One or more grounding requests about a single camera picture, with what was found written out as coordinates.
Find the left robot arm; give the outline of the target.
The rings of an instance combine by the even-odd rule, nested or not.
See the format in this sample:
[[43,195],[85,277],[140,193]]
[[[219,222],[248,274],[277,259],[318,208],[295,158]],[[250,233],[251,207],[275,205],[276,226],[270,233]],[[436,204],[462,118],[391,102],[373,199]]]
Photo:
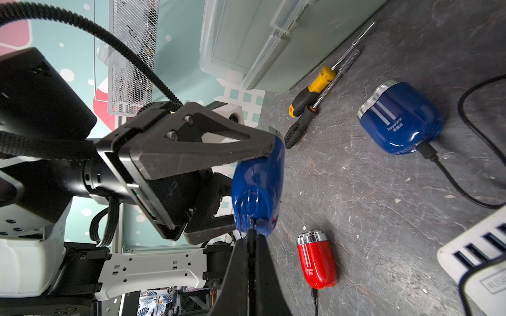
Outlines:
[[184,254],[112,254],[121,204],[161,235],[199,245],[233,231],[224,196],[253,193],[273,211],[284,147],[268,130],[182,104],[113,34],[65,9],[1,4],[1,24],[61,22],[116,49],[167,101],[100,140],[91,111],[34,47],[1,57],[1,314],[93,315],[116,296],[222,279],[210,315],[288,315],[264,235]]

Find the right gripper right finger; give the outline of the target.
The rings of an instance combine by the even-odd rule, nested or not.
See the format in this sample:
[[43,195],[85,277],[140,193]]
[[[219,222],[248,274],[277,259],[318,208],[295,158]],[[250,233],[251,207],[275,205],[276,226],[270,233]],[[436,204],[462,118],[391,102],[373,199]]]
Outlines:
[[291,315],[264,235],[257,235],[255,238],[254,259],[255,315]]

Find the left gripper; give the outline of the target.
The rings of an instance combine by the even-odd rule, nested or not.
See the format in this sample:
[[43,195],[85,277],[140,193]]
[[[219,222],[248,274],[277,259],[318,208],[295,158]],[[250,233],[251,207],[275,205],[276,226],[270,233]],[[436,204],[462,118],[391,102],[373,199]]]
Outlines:
[[267,157],[274,134],[233,122],[197,103],[152,103],[97,145],[116,178],[109,187],[135,205],[166,240],[199,245],[235,229],[217,216],[232,179],[211,168]]

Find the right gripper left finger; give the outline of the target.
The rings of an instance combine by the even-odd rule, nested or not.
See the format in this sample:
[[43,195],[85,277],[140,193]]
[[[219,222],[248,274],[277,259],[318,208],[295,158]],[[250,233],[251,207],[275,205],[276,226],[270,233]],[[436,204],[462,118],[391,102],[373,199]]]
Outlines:
[[237,241],[221,292],[208,315],[248,315],[249,313],[249,252],[247,241]]

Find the white power strip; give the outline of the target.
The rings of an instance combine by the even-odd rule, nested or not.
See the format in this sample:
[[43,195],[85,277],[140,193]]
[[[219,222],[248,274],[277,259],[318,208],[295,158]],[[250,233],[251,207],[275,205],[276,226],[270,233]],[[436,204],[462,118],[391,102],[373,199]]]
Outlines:
[[466,315],[469,302],[485,315],[505,315],[505,207],[441,247],[437,260],[457,283]]

